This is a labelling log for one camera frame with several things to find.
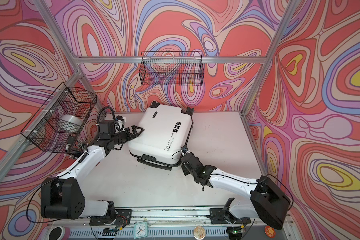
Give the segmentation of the black suitcase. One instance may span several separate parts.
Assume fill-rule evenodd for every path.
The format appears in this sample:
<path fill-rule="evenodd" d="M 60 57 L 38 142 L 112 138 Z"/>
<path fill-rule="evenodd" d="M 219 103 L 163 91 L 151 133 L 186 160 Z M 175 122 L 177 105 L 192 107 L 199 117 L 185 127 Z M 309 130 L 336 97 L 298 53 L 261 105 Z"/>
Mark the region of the black suitcase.
<path fill-rule="evenodd" d="M 187 145 L 194 125 L 193 108 L 162 105 L 153 101 L 137 127 L 142 133 L 128 142 L 130 154 L 139 163 L 171 171 L 181 164 L 181 148 Z"/>

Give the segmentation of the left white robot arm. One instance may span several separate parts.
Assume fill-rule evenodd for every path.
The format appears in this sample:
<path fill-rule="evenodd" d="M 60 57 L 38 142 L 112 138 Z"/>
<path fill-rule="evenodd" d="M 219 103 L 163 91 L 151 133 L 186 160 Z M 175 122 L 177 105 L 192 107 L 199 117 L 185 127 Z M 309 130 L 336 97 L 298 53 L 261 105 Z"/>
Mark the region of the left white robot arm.
<path fill-rule="evenodd" d="M 117 217 L 114 203 L 87 200 L 81 190 L 83 180 L 112 151 L 139 137 L 144 128 L 133 125 L 120 129 L 118 121 L 106 120 L 98 125 L 99 132 L 80 157 L 55 178 L 47 178 L 41 186 L 41 216 L 45 219 L 76 220 L 104 218 L 113 222 Z"/>

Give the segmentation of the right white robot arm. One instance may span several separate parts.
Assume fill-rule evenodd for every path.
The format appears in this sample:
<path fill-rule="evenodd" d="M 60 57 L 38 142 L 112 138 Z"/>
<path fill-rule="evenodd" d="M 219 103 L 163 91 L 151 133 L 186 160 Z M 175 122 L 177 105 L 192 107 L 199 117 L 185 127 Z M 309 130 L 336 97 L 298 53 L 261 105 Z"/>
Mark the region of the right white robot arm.
<path fill-rule="evenodd" d="M 187 147 L 181 150 L 181 167 L 184 174 L 191 175 L 194 182 L 209 188 L 223 189 L 251 201 L 251 205 L 236 204 L 229 198 L 225 206 L 215 216 L 209 218 L 218 223 L 235 224 L 245 218 L 260 218 L 268 226 L 281 230 L 292 205 L 290 198 L 268 177 L 248 179 L 203 165 Z"/>

